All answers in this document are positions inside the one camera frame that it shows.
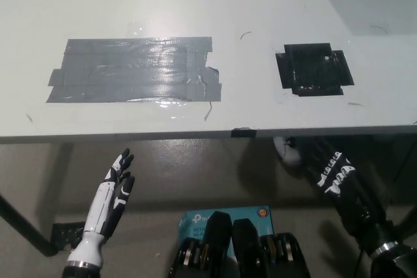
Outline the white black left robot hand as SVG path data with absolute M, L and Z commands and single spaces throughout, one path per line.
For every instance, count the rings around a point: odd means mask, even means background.
M 99 272 L 102 246 L 111 238 L 125 211 L 135 178 L 127 171 L 134 159 L 126 148 L 112 163 L 90 205 L 81 242 L 69 255 L 66 266 Z

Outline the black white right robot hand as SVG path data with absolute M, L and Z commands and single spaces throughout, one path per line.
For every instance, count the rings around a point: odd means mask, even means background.
M 310 181 L 334 205 L 361 249 L 371 256 L 385 244 L 399 243 L 381 200 L 341 149 L 318 138 L 301 144 L 300 155 Z

